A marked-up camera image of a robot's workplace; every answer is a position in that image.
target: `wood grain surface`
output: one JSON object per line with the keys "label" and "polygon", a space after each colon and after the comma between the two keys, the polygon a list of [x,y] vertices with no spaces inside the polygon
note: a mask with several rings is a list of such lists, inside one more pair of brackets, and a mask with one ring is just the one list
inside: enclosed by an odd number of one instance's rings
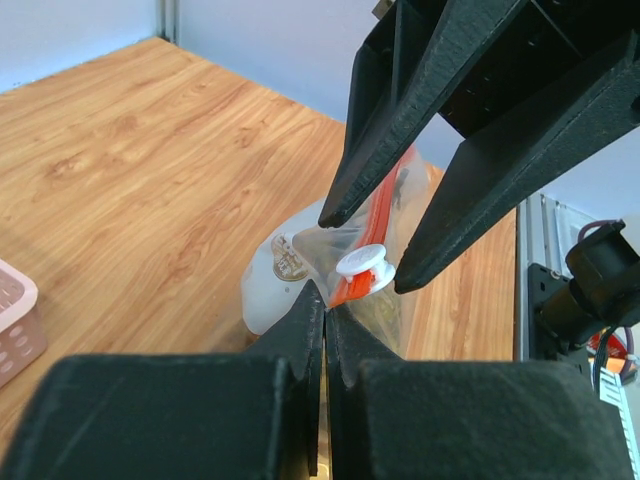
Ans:
{"label": "wood grain surface", "polygon": [[[326,194],[343,136],[159,39],[1,95],[0,258],[38,285],[50,346],[0,390],[0,452],[62,356],[230,334],[255,248]],[[420,293],[410,356],[511,358],[514,259],[511,214]]]}

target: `plastic bag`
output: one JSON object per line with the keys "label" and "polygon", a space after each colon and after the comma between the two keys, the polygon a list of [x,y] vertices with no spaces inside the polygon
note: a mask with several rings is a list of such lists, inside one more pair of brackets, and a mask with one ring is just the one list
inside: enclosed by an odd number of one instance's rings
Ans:
{"label": "plastic bag", "polygon": [[[370,197],[340,228],[316,225],[324,199],[280,225],[261,245],[242,277],[242,312],[248,329],[263,334],[291,308],[311,278],[325,304],[347,303],[354,317],[391,350],[405,356],[415,297],[397,295],[393,284],[380,287],[395,272],[427,201],[425,162],[410,148]],[[336,271],[340,261],[358,250],[383,245],[386,265],[353,276]]]}

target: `orange zipper seal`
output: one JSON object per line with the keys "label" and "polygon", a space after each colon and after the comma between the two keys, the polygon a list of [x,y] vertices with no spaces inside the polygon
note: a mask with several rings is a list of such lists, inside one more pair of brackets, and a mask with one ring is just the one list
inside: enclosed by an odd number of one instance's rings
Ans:
{"label": "orange zipper seal", "polygon": [[[391,217],[391,203],[393,201],[396,178],[398,177],[400,168],[408,163],[409,159],[413,156],[414,148],[415,147],[411,146],[409,150],[407,150],[378,188],[374,190],[373,198],[371,199],[371,212],[367,218],[367,226],[364,234],[356,244],[356,249],[364,247],[365,245],[371,245],[372,243],[384,245],[389,228],[389,218]],[[329,308],[337,307],[349,300],[365,297],[371,291],[373,282],[375,282],[375,276],[371,271],[355,275],[351,283],[341,278],[338,282],[338,287],[329,301]]]}

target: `black cable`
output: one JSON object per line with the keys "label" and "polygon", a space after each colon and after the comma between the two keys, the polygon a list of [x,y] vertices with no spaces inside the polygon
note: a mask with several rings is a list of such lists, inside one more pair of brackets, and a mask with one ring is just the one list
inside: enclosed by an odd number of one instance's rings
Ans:
{"label": "black cable", "polygon": [[600,370],[604,367],[607,361],[607,343],[613,332],[618,328],[617,325],[611,325],[600,337],[600,343],[598,344],[598,350],[596,350],[596,356],[593,359],[593,388],[598,395],[600,395]]}

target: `black plastic part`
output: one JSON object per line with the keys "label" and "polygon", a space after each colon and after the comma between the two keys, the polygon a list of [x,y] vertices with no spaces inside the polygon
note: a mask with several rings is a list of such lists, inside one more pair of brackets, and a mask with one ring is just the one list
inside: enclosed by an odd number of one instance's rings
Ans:
{"label": "black plastic part", "polygon": [[604,225],[567,254],[585,309],[608,326],[631,327],[640,320],[640,257],[620,233],[624,227],[621,221]]}
{"label": "black plastic part", "polygon": [[562,364],[368,360],[350,396],[335,480],[633,478],[619,417]]}
{"label": "black plastic part", "polygon": [[[529,266],[528,272],[529,287],[529,354],[525,360],[552,360],[556,362],[566,363],[574,367],[587,381],[590,382],[589,358],[587,350],[581,345],[574,345],[571,342],[563,341],[544,324],[541,319],[541,311],[546,305],[549,308],[549,302],[554,296],[562,292],[566,292],[569,288],[570,280],[563,276],[558,276],[548,268],[534,263]],[[582,310],[573,314],[585,315]],[[586,325],[592,327],[593,322],[597,319],[585,318]]]}
{"label": "black plastic part", "polygon": [[31,400],[0,479],[307,478],[294,391],[284,359],[70,357]]}
{"label": "black plastic part", "polygon": [[537,324],[567,348],[584,345],[607,325],[590,311],[575,278],[555,280],[544,270],[537,264],[529,267],[529,298]]}
{"label": "black plastic part", "polygon": [[342,161],[319,224],[353,215],[526,0],[398,0],[356,54]]}
{"label": "black plastic part", "polygon": [[396,291],[426,285],[520,201],[629,132],[638,53],[629,33],[465,140],[400,261]]}
{"label": "black plastic part", "polygon": [[354,61],[338,227],[436,112],[467,138],[398,268],[426,285],[522,199],[639,122],[634,0],[397,0]]}
{"label": "black plastic part", "polygon": [[365,360],[402,360],[355,320],[346,306],[327,313],[325,339],[333,478],[373,478],[368,463],[359,464],[354,456],[366,456],[369,444],[367,423],[361,418],[365,399],[358,396],[355,385]]}
{"label": "black plastic part", "polygon": [[309,475],[318,474],[318,415],[325,304],[313,281],[303,287],[291,310],[246,351],[246,355],[283,356],[306,401],[305,432]]}

